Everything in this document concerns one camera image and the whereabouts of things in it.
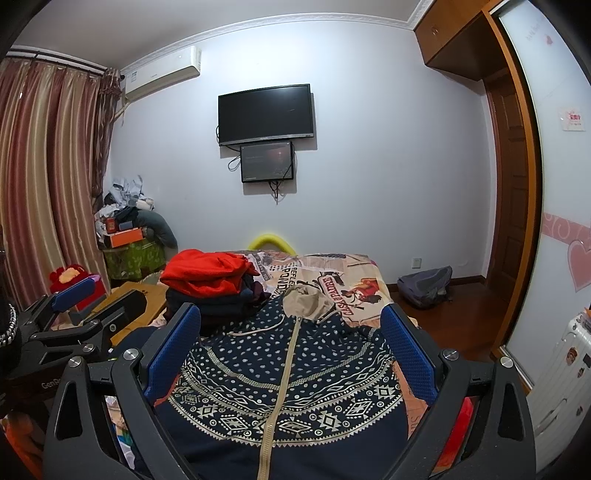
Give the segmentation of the navy patterned hooded jacket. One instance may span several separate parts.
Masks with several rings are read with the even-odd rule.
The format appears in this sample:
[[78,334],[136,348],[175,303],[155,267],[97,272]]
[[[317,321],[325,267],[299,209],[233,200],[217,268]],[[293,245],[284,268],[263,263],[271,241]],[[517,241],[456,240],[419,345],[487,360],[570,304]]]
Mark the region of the navy patterned hooded jacket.
[[380,479],[408,440],[383,334],[308,286],[197,340],[154,407],[202,479]]

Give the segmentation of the dark folded clothes stack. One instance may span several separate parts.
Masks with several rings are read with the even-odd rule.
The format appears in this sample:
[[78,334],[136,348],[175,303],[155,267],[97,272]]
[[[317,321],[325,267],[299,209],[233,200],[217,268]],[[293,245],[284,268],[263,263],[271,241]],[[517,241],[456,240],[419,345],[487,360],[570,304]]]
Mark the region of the dark folded clothes stack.
[[169,287],[165,295],[164,319],[170,320],[184,304],[197,306],[200,312],[200,337],[211,337],[242,325],[270,301],[263,284],[245,274],[238,294],[212,298],[194,298]]

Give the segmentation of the red plush toy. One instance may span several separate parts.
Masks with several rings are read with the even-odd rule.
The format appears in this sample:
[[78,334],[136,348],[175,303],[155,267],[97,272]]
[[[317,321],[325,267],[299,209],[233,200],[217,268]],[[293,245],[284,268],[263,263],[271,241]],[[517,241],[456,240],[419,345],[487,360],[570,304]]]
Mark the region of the red plush toy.
[[93,281],[93,291],[75,304],[76,309],[81,312],[87,307],[102,301],[106,297],[106,289],[99,274],[89,273],[83,266],[71,264],[67,267],[59,267],[49,275],[50,292],[60,293],[68,288],[83,282],[87,279]]

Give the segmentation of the green patterned box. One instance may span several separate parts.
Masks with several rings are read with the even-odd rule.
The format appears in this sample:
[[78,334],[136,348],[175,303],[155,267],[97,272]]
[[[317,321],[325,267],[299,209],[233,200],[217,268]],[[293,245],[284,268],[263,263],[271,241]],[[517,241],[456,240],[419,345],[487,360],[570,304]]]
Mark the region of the green patterned box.
[[165,266],[163,247],[157,241],[141,240],[114,249],[103,255],[111,280],[138,281]]

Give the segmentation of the white suitcase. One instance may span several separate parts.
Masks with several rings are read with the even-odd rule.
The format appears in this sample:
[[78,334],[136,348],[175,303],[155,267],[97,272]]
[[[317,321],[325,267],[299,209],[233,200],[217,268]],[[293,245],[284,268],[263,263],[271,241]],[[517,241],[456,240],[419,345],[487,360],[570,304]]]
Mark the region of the white suitcase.
[[590,409],[590,318],[586,312],[568,322],[527,400],[540,472],[568,447]]

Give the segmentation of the clutter pile on box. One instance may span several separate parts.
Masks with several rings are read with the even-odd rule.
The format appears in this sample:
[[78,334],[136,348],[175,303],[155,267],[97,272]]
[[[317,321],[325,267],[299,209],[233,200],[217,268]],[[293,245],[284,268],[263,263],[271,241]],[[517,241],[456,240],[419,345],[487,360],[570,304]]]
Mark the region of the clutter pile on box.
[[154,200],[143,192],[143,179],[116,178],[103,197],[103,206],[94,214],[98,242],[107,245],[108,222],[114,222],[114,232],[121,226],[139,228],[147,238],[156,240],[165,249],[176,250],[178,243],[169,224],[156,212]]

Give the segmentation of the grey backpack on floor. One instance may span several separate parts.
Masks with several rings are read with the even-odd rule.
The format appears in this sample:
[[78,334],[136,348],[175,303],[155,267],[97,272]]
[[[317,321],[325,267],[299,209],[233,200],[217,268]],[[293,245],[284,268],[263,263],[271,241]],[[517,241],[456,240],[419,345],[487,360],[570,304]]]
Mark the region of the grey backpack on floor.
[[449,299],[453,275],[451,266],[419,271],[401,276],[397,281],[400,294],[418,309],[429,309]]

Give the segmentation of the striped pink curtain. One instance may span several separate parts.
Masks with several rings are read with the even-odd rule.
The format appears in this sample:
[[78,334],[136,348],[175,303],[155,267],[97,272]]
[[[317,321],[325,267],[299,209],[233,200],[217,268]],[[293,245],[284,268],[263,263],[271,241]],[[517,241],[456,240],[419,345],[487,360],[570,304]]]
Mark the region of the striped pink curtain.
[[115,69],[1,63],[1,226],[9,290],[21,308],[48,293],[60,267],[106,273],[94,215],[121,94]]

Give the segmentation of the yellow round object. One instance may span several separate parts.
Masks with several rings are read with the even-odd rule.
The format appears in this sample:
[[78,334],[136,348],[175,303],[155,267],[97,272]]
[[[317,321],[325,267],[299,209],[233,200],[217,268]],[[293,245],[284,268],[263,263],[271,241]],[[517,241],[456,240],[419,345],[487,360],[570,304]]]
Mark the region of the yellow round object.
[[296,256],[297,252],[294,250],[286,240],[273,233],[264,233],[257,236],[247,246],[249,250],[266,250],[267,248],[273,251],[283,252],[290,256]]

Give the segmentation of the printed bed blanket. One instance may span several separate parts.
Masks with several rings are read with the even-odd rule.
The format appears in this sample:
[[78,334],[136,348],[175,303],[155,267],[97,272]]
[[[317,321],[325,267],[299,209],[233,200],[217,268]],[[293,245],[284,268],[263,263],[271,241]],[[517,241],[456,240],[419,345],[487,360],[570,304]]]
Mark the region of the printed bed blanket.
[[[248,258],[259,271],[253,279],[270,292],[270,300],[283,296],[290,288],[308,286],[332,300],[349,325],[370,326],[381,331],[380,316],[384,307],[390,305],[391,297],[378,266],[368,257],[349,254],[290,256],[262,251],[235,254]],[[403,394],[409,438],[415,406],[395,362],[394,371]]]

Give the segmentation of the white air conditioner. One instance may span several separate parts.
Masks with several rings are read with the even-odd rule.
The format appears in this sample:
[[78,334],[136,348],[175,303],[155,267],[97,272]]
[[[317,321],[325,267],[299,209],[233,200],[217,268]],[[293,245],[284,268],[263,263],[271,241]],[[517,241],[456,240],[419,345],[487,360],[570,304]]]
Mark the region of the white air conditioner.
[[190,45],[130,66],[124,73],[124,100],[134,102],[200,75],[201,51]]

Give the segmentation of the white sliding wardrobe door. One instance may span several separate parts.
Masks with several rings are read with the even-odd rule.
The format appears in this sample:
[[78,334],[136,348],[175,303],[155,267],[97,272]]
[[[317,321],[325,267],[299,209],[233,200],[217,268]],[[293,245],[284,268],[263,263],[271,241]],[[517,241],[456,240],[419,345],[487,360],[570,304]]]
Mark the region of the white sliding wardrobe door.
[[530,1],[497,14],[525,75],[542,164],[538,248],[507,344],[537,382],[568,320],[590,304],[590,83],[547,16]]

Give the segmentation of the wooden overhead cabinet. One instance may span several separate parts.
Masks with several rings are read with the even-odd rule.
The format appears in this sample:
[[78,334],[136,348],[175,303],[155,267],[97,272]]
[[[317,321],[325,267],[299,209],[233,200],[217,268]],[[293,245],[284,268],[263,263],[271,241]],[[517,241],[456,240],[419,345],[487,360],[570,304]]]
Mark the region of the wooden overhead cabinet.
[[507,67],[485,15],[489,1],[435,1],[415,28],[424,63],[470,80]]

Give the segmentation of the small wall monitor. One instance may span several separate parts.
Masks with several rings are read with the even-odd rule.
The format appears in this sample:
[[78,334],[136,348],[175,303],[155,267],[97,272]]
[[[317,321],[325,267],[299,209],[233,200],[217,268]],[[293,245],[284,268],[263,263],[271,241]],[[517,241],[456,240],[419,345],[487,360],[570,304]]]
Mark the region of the small wall monitor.
[[294,146],[290,141],[263,142],[240,147],[242,183],[294,179]]

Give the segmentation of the black wall television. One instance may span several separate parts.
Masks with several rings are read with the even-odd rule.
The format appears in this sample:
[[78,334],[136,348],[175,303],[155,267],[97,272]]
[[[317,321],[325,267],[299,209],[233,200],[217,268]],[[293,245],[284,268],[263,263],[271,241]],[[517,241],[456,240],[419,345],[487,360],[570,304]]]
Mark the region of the black wall television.
[[314,136],[310,84],[266,87],[218,97],[217,139],[221,146]]

